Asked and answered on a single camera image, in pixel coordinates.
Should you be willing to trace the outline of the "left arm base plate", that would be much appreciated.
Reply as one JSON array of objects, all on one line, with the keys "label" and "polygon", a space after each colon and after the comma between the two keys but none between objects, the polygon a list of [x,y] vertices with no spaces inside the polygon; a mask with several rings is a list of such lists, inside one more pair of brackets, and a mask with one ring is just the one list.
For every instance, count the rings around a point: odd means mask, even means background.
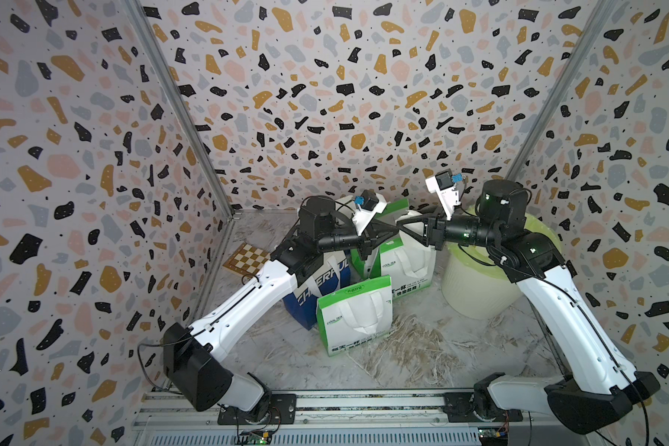
[{"label": "left arm base plate", "polygon": [[250,411],[227,406],[217,418],[219,426],[245,427],[292,425],[295,422],[295,393],[266,393]]}]

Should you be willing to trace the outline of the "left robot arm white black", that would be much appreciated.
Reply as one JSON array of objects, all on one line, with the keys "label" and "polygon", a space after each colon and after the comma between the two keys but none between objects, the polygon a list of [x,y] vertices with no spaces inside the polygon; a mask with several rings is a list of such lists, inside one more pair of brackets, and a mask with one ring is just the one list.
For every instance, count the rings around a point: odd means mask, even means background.
[{"label": "left robot arm white black", "polygon": [[374,191],[338,202],[329,196],[306,198],[298,220],[264,266],[245,275],[243,287],[216,310],[189,326],[171,325],[159,347],[164,372],[193,408],[232,408],[259,421],[271,404],[271,391],[254,375],[237,375],[221,365],[240,338],[277,302],[311,328],[317,303],[350,283],[346,254],[366,258],[396,233],[376,220],[387,206]]}]

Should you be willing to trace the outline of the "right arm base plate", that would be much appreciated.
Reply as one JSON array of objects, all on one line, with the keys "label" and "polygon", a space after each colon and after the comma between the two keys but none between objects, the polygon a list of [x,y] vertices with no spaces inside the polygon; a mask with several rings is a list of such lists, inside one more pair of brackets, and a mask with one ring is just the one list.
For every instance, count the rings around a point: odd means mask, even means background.
[{"label": "right arm base plate", "polygon": [[450,423],[504,423],[524,420],[520,410],[503,410],[491,398],[475,391],[444,393],[443,411]]}]

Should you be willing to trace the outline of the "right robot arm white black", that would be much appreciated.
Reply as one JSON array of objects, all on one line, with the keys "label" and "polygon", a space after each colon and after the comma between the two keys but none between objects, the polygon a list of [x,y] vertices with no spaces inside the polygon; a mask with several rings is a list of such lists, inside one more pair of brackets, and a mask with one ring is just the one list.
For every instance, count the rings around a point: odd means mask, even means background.
[{"label": "right robot arm white black", "polygon": [[649,372],[637,371],[595,318],[576,288],[559,249],[546,234],[526,229],[528,191],[511,180],[488,180],[473,215],[457,214],[457,179],[449,171],[426,180],[443,214],[408,217],[402,231],[423,246],[446,243],[486,249],[540,314],[557,340],[570,372],[548,378],[489,375],[475,384],[477,416],[494,419],[503,411],[548,414],[580,435],[620,421],[661,386]]}]

